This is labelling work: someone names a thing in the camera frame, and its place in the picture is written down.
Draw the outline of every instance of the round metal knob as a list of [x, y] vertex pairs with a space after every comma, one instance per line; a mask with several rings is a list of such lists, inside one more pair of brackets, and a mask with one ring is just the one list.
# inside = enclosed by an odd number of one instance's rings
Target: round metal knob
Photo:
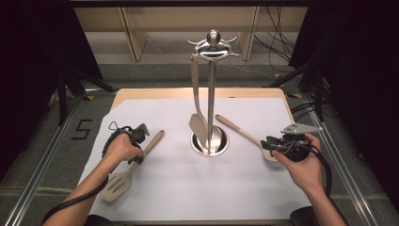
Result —
[[206, 41], [212, 48], [217, 47], [220, 43], [220, 34], [216, 30], [211, 30], [208, 35], [206, 36]]

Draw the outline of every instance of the spatula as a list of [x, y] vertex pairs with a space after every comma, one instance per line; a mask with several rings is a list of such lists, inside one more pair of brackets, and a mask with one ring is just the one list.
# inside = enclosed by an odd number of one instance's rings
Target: spatula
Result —
[[232, 130], [238, 132], [239, 134], [243, 135], [244, 137], [248, 138], [250, 141], [254, 142], [256, 145], [258, 145], [261, 148], [263, 157], [266, 160], [269, 160], [271, 162], [278, 162], [278, 160], [272, 156], [269, 150], [266, 150], [262, 147], [261, 141], [255, 138], [253, 135], [247, 133], [242, 128], [238, 127], [236, 124], [234, 124], [233, 122], [229, 121], [228, 119], [224, 118], [221, 115], [215, 115], [215, 118], [218, 121], [222, 122], [223, 124], [229, 126]]
[[194, 92], [194, 102], [196, 105], [197, 113], [193, 114], [190, 118], [190, 128], [196, 137], [199, 139], [199, 142], [203, 147], [206, 147], [206, 140], [208, 139], [208, 125], [206, 123], [205, 117], [202, 115], [200, 111], [200, 98], [199, 98], [199, 62], [197, 56], [195, 54], [192, 55], [192, 64], [191, 64], [191, 80], [193, 83], [193, 92]]
[[[159, 142], [159, 140], [161, 140], [161, 138], [164, 136], [164, 133], [165, 131], [161, 130], [158, 132], [158, 134], [155, 135], [155, 137], [153, 137], [153, 139], [144, 149], [144, 157], [146, 157], [146, 155]], [[106, 201], [112, 202], [121, 194], [123, 194], [130, 187], [132, 173], [137, 167], [138, 167], [137, 162], [134, 162], [132, 166], [126, 171], [109, 174], [108, 184], [99, 193], [100, 196], [103, 197], [103, 199], [105, 199]]]

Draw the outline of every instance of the stand base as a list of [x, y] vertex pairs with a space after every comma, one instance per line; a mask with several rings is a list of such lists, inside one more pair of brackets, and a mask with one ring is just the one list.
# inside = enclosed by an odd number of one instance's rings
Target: stand base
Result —
[[227, 148], [229, 147], [229, 143], [230, 143], [229, 135], [226, 133], [225, 130], [223, 130], [219, 126], [217, 126], [217, 128], [220, 130], [220, 133], [221, 133], [221, 141], [220, 141], [220, 146], [218, 147], [218, 149], [215, 152], [208, 152], [207, 147], [204, 147], [200, 143], [197, 136], [194, 133], [191, 134], [191, 138], [190, 138], [191, 147], [193, 147], [193, 149], [196, 153], [199, 153], [200, 155], [203, 155], [203, 156], [213, 157], [213, 156], [218, 156], [227, 150]]

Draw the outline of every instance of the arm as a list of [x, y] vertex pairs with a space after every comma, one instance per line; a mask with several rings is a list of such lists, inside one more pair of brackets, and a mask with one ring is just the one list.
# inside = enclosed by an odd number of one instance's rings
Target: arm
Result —
[[[305, 136], [311, 145], [320, 150], [318, 138], [310, 134]], [[322, 182], [323, 166], [313, 153], [309, 153], [309, 156], [301, 162], [293, 162], [284, 154], [276, 151], [273, 151], [272, 154], [287, 168], [294, 183], [305, 192], [320, 225], [345, 225], [342, 217], [326, 196]]]
[[[135, 156], [142, 156], [143, 151], [134, 147], [126, 134], [118, 135], [109, 145], [104, 158], [85, 178], [85, 180], [65, 199], [64, 202], [85, 195], [100, 186], [121, 161], [127, 161]], [[84, 225], [94, 203], [95, 196], [56, 212], [43, 225]]]

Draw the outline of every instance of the hand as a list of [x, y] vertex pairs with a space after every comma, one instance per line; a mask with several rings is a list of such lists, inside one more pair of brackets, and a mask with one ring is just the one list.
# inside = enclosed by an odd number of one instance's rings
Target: hand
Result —
[[135, 156], [143, 156], [144, 152], [130, 143], [129, 136], [121, 133], [109, 145], [105, 156], [115, 156], [116, 160], [128, 161]]
[[[305, 134], [305, 136], [311, 145], [320, 150], [320, 140], [318, 138], [310, 134]], [[309, 153], [309, 156], [300, 162], [293, 162], [277, 151], [273, 151], [272, 154], [287, 168], [294, 183], [305, 193], [308, 194], [314, 189], [323, 189], [323, 166], [314, 153]]]

